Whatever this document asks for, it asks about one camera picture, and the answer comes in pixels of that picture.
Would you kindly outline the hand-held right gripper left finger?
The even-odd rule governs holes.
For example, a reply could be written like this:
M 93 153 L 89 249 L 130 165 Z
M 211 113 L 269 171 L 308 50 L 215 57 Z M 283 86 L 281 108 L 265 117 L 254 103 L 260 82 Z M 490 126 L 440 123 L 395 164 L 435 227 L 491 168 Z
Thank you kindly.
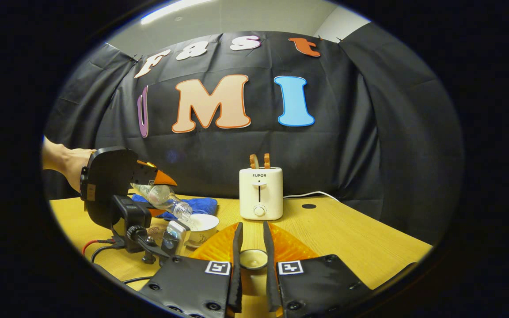
M 153 304 L 193 318 L 242 312 L 243 224 L 219 231 L 188 256 L 172 256 L 140 289 Z

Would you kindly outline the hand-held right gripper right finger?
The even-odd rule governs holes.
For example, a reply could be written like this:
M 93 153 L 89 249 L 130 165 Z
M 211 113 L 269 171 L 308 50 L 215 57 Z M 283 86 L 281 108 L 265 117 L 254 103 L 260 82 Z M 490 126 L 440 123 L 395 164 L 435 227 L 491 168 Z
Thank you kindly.
M 372 290 L 337 255 L 320 256 L 288 231 L 263 224 L 267 304 L 279 318 L 347 318 Z

